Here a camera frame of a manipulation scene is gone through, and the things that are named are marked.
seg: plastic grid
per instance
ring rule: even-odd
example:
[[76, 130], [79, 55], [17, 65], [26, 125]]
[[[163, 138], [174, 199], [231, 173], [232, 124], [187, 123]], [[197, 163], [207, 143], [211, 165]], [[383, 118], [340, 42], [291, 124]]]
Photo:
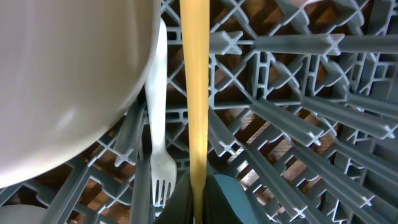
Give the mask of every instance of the plastic grid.
[[[398, 153], [396, 140], [392, 139], [394, 132], [397, 134], [398, 105], [383, 99], [388, 99], [390, 93], [398, 89], [397, 57], [389, 55], [398, 52], [398, 36], [385, 36], [389, 26], [394, 25], [390, 24], [390, 20], [397, 15], [397, 3], [393, 0], [374, 1], [368, 29], [363, 36], [361, 26], [364, 24], [364, 17], [361, 9], [368, 1], [333, 0], [333, 4], [341, 11], [340, 16], [323, 34], [312, 35], [304, 8], [296, 8], [285, 0], [275, 0], [285, 17], [268, 35], [257, 36], [242, 10], [244, 0], [221, 2], [228, 9], [228, 13], [211, 28], [210, 34], [209, 141], [213, 146], [211, 150], [214, 149], [219, 156], [226, 152], [235, 154], [232, 148], [235, 144], [244, 149], [232, 160], [226, 172], [236, 176], [237, 168], [247, 162], [258, 174], [259, 179], [246, 189], [257, 219], [261, 223], [305, 222], [304, 218], [311, 223], [396, 223], [398, 194], [391, 189], [398, 185], [398, 169], [393, 164], [395, 158], [391, 158], [391, 154], [386, 156], [383, 152]], [[162, 1], [161, 10], [178, 24], [178, 27], [167, 28], [168, 33], [174, 33], [170, 36], [176, 37], [169, 40], [169, 45], [180, 45], [180, 18], [170, 7], [172, 3], [173, 0]], [[240, 40], [243, 36], [240, 31], [218, 31], [230, 17], [239, 22], [251, 39]], [[273, 36], [288, 24], [300, 35]], [[331, 34], [341, 26], [347, 26], [353, 35]], [[250, 46], [250, 51], [235, 69], [229, 70], [217, 60], [216, 54], [242, 54], [239, 47], [242, 45]], [[297, 56], [290, 64], [284, 65], [277, 61], [273, 53]], [[339, 55], [338, 62], [331, 55]], [[327, 76], [317, 82], [321, 66], [327, 71]], [[246, 67], [250, 69], [251, 80], [249, 83], [241, 83], [238, 76]], [[269, 82], [271, 67], [278, 71], [279, 77]], [[185, 90], [174, 81], [182, 69], [183, 61], [169, 76], [169, 84], [186, 96]], [[216, 84], [217, 69], [222, 70], [226, 76]], [[229, 103], [215, 102], [216, 94], [230, 84], [236, 85], [246, 97], [244, 103], [233, 100]], [[292, 89], [290, 98], [268, 100], [267, 97], [274, 90], [285, 85]], [[329, 87], [333, 87], [331, 97], [318, 96], [324, 88]], [[231, 108], [244, 110], [226, 127], [213, 110]], [[316, 126], [296, 116], [302, 108], [309, 110], [318, 119]], [[37, 198], [49, 206], [44, 223], [63, 223], [72, 210], [84, 214], [87, 223], [115, 223], [101, 215], [101, 212], [115, 202], [131, 204], [132, 190], [129, 184], [135, 179], [135, 175], [119, 183], [92, 164], [106, 151], [112, 151], [118, 155], [116, 166], [124, 161], [136, 165], [136, 155], [140, 150], [137, 141], [141, 138], [144, 123], [144, 112], [142, 109], [139, 111], [140, 113], [135, 113], [137, 116], [129, 120], [130, 125], [124, 125], [130, 130], [121, 131], [134, 134], [135, 140], [125, 143], [129, 147], [115, 146], [116, 140], [121, 139], [121, 136], [109, 138], [104, 135], [98, 140], [104, 149], [88, 164], [79, 158], [67, 163], [73, 167], [73, 171], [58, 193], [34, 180], [28, 180], [1, 189], [0, 205], [25, 185], [37, 191]], [[271, 125], [247, 145], [239, 142], [234, 134], [251, 111]], [[174, 133], [167, 133], [168, 147], [174, 145], [188, 151], [188, 147], [178, 141], [187, 125], [186, 112], [187, 107], [184, 105], [167, 108], [168, 114], [178, 114], [178, 118], [168, 119], [167, 122], [180, 123]], [[343, 133], [326, 151], [318, 155], [307, 148], [312, 144], [321, 144], [319, 139], [326, 134], [336, 138], [334, 127], [338, 123], [344, 125]], [[288, 139], [292, 147], [271, 165], [258, 149], [279, 138]], [[287, 168], [286, 163], [293, 157], [302, 161], [307, 168], [293, 182], [287, 183], [281, 175]], [[331, 157], [334, 157], [333, 164], [329, 160]], [[187, 159], [176, 162], [179, 171], [188, 168]], [[322, 179], [308, 192], [302, 193], [299, 190], [300, 184], [318, 177]], [[109, 200], [97, 211], [77, 203], [89, 179], [101, 184], [103, 191], [109, 195]], [[255, 196], [256, 190], [261, 186], [267, 187], [275, 195], [265, 205], [261, 205]]]

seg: yellow chopstick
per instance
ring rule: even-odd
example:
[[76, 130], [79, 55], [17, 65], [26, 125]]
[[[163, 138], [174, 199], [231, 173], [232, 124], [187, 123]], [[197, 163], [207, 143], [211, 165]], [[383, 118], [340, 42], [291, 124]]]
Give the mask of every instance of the yellow chopstick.
[[208, 132], [210, 0], [180, 0], [195, 223], [202, 221]]

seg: brown surface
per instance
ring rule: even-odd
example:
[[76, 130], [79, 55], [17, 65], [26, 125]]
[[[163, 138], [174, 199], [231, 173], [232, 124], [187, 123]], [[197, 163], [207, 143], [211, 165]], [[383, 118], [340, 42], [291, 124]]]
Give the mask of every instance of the brown surface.
[[[222, 18], [226, 13], [228, 13], [227, 9], [220, 3], [219, 1], [211, 0], [211, 24], [214, 24], [215, 21]], [[364, 7], [363, 11], [365, 12], [365, 18], [369, 16], [370, 12], [370, 5], [372, 1], [368, 4], [368, 6]], [[175, 12], [179, 14], [179, 5], [178, 1], [175, 0], [172, 3], [172, 7], [174, 8]], [[273, 0], [246, 0], [243, 4], [243, 9], [245, 13], [248, 15], [252, 28], [256, 31], [259, 35], [267, 34], [270, 29], [279, 21], [281, 21], [284, 17], [282, 11], [277, 7], [277, 4]], [[318, 2], [312, 5], [309, 5], [305, 8], [308, 15], [310, 16], [310, 28], [314, 33], [321, 32], [325, 27], [331, 24], [338, 16], [336, 9], [331, 4], [330, 0], [324, 0], [322, 2]], [[167, 15], [162, 16], [168, 26], [176, 26], [174, 21]], [[228, 20], [219, 30], [227, 30], [227, 31], [235, 31], [235, 30], [242, 30], [240, 25], [235, 19]], [[348, 31], [346, 27], [340, 27], [334, 32], [343, 32], [347, 33]], [[291, 28], [291, 26], [285, 26], [280, 31], [278, 31], [277, 35], [285, 35], [285, 34], [296, 34], [296, 32]], [[244, 39], [247, 39], [249, 36], [247, 34], [244, 35]], [[242, 47], [243, 55], [226, 55], [226, 56], [217, 56], [217, 59], [225, 64], [228, 68], [233, 68], [239, 62], [240, 58], [242, 58], [249, 50], [248, 46]], [[294, 59], [294, 55], [282, 55], [282, 54], [275, 54], [278, 60], [284, 63], [289, 63], [291, 60]], [[174, 71], [181, 63], [183, 59], [183, 52], [181, 46], [169, 46], [169, 73]], [[174, 82], [177, 83], [181, 88], [185, 89], [185, 72], [182, 70], [174, 79]], [[270, 81], [276, 78], [279, 74], [273, 68], [271, 68], [270, 74]], [[320, 74], [318, 76], [318, 82], [324, 78], [326, 75], [326, 71], [324, 68], [320, 68]], [[219, 82], [224, 77], [224, 74], [221, 71], [216, 71], [216, 83]], [[242, 74], [239, 76], [239, 80], [242, 83], [245, 83], [249, 78], [248, 70], [244, 70]], [[176, 91], [176, 89], [172, 85], [168, 85], [168, 95], [167, 95], [167, 103], [169, 105], [179, 105], [179, 104], [186, 104], [186, 99], [183, 95]], [[271, 94], [270, 98], [286, 98], [290, 95], [289, 87], [283, 87], [278, 91], [275, 91]], [[244, 97], [240, 94], [237, 88], [230, 84], [225, 91], [217, 94], [216, 102], [220, 101], [228, 101], [233, 98], [235, 101], [243, 101]], [[229, 124], [232, 122], [235, 116], [237, 116], [241, 112], [241, 109], [233, 109], [233, 110], [221, 110], [217, 111], [217, 114], [220, 118], [226, 123]], [[305, 119], [308, 122], [313, 124], [317, 123], [317, 120], [305, 110], [302, 110], [298, 114], [301, 118]], [[253, 141], [262, 130], [264, 130], [269, 125], [268, 122], [264, 121], [260, 117], [256, 116], [255, 114], [251, 113], [247, 116], [244, 124], [242, 125], [241, 129], [236, 134], [236, 137], [246, 143], [250, 143]], [[167, 126], [168, 130], [173, 130], [177, 125], [171, 124]], [[188, 145], [188, 135], [187, 129], [180, 137], [185, 144]], [[328, 136], [321, 138], [322, 146], [320, 147], [313, 147], [313, 150], [317, 153], [323, 152], [326, 148], [328, 148], [333, 140]], [[283, 156], [283, 154], [291, 148], [289, 142], [283, 138], [273, 142], [271, 144], [266, 144], [262, 149], [261, 152], [266, 157], [266, 159], [271, 163], [274, 164], [278, 161], [279, 158]], [[98, 144], [94, 144], [88, 150], [83, 153], [83, 156], [87, 159], [92, 158], [95, 154], [97, 154], [102, 147]], [[131, 176], [135, 168], [129, 164], [123, 164], [121, 167], [113, 166], [114, 160], [116, 156], [112, 152], [107, 152], [103, 155], [98, 161], [95, 163], [95, 166], [101, 170], [104, 170], [109, 175], [115, 177], [116, 180], [122, 181], [125, 178]], [[209, 155], [209, 160], [213, 166], [216, 168], [222, 169], [224, 166], [228, 164], [228, 159], [230, 158], [229, 155], [225, 155], [222, 158], [218, 158], [214, 152]], [[287, 170], [283, 174], [283, 178], [290, 182], [292, 181], [301, 171], [303, 171], [305, 165], [296, 159], [292, 159], [287, 164]], [[67, 178], [68, 173], [70, 172], [70, 168], [68, 166], [60, 166], [46, 174], [41, 175], [40, 177], [36, 178], [39, 182], [46, 184], [53, 188], [54, 190], [58, 190], [62, 183]], [[241, 170], [238, 175], [238, 178], [241, 179], [241, 183], [244, 187], [249, 186], [253, 183], [257, 178], [258, 175], [250, 168], [246, 167]], [[303, 184], [301, 189], [303, 191], [308, 190], [317, 180], [314, 180], [311, 183]], [[259, 197], [259, 201], [263, 204], [267, 203], [272, 197], [272, 193], [267, 188], [260, 188], [257, 192], [257, 196]], [[34, 200], [34, 195], [29, 193], [29, 189], [23, 188], [20, 190], [19, 195], [21, 198], [24, 198], [22, 203], [35, 203], [37, 202]], [[100, 184], [97, 184], [94, 181], [89, 181], [85, 190], [83, 191], [80, 197], [80, 203], [87, 205], [93, 210], [96, 210], [106, 201], [108, 196], [106, 196], [102, 190]], [[111, 208], [105, 210], [103, 212], [104, 215], [107, 217], [114, 218], [119, 223], [128, 223], [128, 216], [129, 216], [129, 207], [115, 204]], [[72, 213], [72, 219], [78, 220], [79, 223], [83, 221], [83, 217], [77, 213]]]

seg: fork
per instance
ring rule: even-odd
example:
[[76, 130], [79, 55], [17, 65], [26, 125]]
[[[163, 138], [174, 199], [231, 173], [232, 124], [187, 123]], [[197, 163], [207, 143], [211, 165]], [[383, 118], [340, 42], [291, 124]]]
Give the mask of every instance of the fork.
[[164, 21], [161, 20], [155, 58], [145, 83], [145, 93], [152, 140], [152, 154], [150, 155], [152, 199], [155, 206], [161, 206], [163, 199], [163, 207], [173, 193], [177, 179], [177, 165], [166, 151], [166, 86], [167, 31]]

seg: fork head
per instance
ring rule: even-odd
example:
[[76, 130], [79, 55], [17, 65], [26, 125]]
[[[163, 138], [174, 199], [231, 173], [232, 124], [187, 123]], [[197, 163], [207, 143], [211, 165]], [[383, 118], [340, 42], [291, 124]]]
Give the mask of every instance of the fork head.
[[152, 201], [156, 207], [165, 207], [166, 201], [174, 191], [177, 180], [177, 165], [167, 151], [150, 157], [152, 179]]

